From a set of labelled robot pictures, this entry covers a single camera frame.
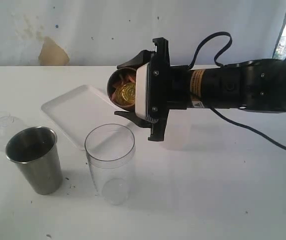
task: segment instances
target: cup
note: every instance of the cup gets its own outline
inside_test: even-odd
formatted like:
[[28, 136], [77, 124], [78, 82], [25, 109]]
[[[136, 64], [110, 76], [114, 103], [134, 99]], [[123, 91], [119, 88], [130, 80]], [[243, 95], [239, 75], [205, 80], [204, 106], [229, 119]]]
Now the cup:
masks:
[[20, 131], [6, 145], [7, 158], [41, 195], [56, 191], [63, 180], [56, 142], [52, 129], [36, 126]]
[[132, 131], [118, 124], [99, 126], [86, 137], [85, 150], [98, 194], [112, 205], [125, 202], [135, 176]]

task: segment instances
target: metal cup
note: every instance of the metal cup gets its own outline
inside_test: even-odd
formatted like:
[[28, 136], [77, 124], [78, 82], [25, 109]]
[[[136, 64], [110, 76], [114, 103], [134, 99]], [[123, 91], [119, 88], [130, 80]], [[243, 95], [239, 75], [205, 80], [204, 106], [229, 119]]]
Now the metal cup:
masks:
[[52, 129], [36, 126], [20, 131], [6, 145], [7, 158], [41, 195], [56, 191], [63, 180], [56, 142]]

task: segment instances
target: transparent cup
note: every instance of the transparent cup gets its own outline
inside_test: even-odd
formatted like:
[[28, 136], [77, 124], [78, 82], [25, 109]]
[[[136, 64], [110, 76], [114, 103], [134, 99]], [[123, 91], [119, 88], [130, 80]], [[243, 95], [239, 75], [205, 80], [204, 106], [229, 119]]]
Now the transparent cup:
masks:
[[125, 202], [135, 177], [132, 131], [118, 124], [99, 126], [86, 137], [85, 150], [98, 194], [112, 205]]

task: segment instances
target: black cable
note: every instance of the black cable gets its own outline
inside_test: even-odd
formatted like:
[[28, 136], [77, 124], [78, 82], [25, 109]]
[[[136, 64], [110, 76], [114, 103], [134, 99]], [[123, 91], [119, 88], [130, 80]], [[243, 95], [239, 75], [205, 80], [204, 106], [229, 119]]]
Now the black cable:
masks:
[[220, 56], [221, 54], [223, 54], [227, 49], [230, 48], [230, 46], [231, 46], [232, 43], [233, 43], [233, 39], [232, 39], [232, 36], [230, 35], [229, 32], [219, 31], [219, 32], [216, 32], [216, 33], [214, 33], [214, 34], [209, 35], [207, 38], [205, 38], [204, 40], [201, 41], [201, 43], [198, 45], [198, 47], [197, 47], [197, 49], [196, 49], [196, 51], [195, 51], [195, 54], [194, 54], [194, 57], [193, 57], [193, 60], [192, 60], [191, 64], [189, 64], [189, 66], [188, 66], [188, 69], [189, 69], [189, 70], [194, 67], [195, 61], [196, 61], [196, 58], [197, 58], [197, 55], [198, 55], [200, 49], [201, 49], [209, 40], [214, 39], [214, 38], [219, 37], [219, 36], [227, 36], [227, 37], [230, 38], [229, 41], [228, 41], [228, 43], [227, 43], [227, 44], [215, 55], [215, 57], [214, 57], [214, 61], [215, 61], [215, 64], [216, 64], [217, 66], [219, 66], [219, 67], [223, 67], [223, 66], [224, 66], [224, 65], [221, 64], [220, 62], [217, 62], [217, 59], [219, 58], [219, 56]]
[[[197, 58], [197, 55], [198, 55], [198, 52], [200, 51], [200, 49], [202, 48], [203, 45], [205, 45], [209, 40], [215, 38], [215, 37], [218, 37], [218, 36], [229, 36], [230, 37], [230, 40], [229, 42], [226, 44], [226, 46], [224, 46], [215, 56], [214, 60], [215, 60], [215, 63], [217, 66], [219, 67], [223, 67], [224, 65], [217, 62], [217, 58], [222, 54], [224, 53], [231, 45], [232, 45], [232, 37], [231, 35], [228, 33], [228, 32], [225, 32], [225, 31], [221, 31], [221, 32], [217, 32], [217, 33], [214, 33], [210, 36], [208, 36], [207, 38], [205, 38], [197, 47], [196, 51], [195, 51], [195, 54], [194, 54], [194, 58], [191, 62], [191, 64], [188, 66], [188, 69], [191, 69], [194, 64], [195, 64], [195, 61], [196, 61], [196, 58]], [[202, 101], [202, 99], [195, 93], [193, 92], [190, 92], [190, 95], [193, 95], [195, 97], [197, 97], [199, 99], [199, 101]], [[244, 129], [247, 129], [249, 131], [252, 131], [256, 134], [258, 134], [259, 136], [263, 137], [264, 139], [268, 140], [269, 142], [271, 142], [272, 144], [278, 146], [279, 148], [281, 149], [284, 149], [286, 150], [286, 146], [285, 145], [282, 145], [280, 144], [279, 142], [273, 140], [271, 137], [267, 136], [266, 134], [262, 133], [261, 131], [258, 131], [257, 129], [251, 127], [251, 126], [247, 126], [245, 124], [242, 124], [242, 123], [239, 123], [239, 122], [236, 122], [236, 121], [233, 121], [227, 117], [225, 117], [224, 115], [222, 115], [220, 112], [218, 112], [216, 109], [214, 109], [213, 107], [209, 106], [208, 104], [206, 104], [206, 102], [204, 102], [204, 104], [206, 105], [207, 108], [209, 108], [211, 111], [213, 111], [217, 116], [219, 116], [221, 119], [227, 121], [228, 123], [230, 124], [233, 124], [235, 126], [238, 126], [238, 127], [241, 127], [241, 128], [244, 128]]]

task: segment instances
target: white table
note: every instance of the white table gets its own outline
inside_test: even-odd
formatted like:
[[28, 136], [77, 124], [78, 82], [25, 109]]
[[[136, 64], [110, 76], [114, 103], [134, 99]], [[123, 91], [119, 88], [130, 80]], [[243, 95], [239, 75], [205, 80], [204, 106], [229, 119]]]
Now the white table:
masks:
[[[0, 240], [286, 239], [286, 152], [206, 109], [191, 110], [186, 151], [165, 150], [136, 128], [136, 193], [121, 206], [95, 196], [84, 152], [40, 106], [82, 84], [105, 89], [114, 70], [0, 67], [0, 111], [53, 128], [69, 178], [54, 194], [38, 195], [0, 153]], [[221, 112], [286, 144], [286, 113]]]

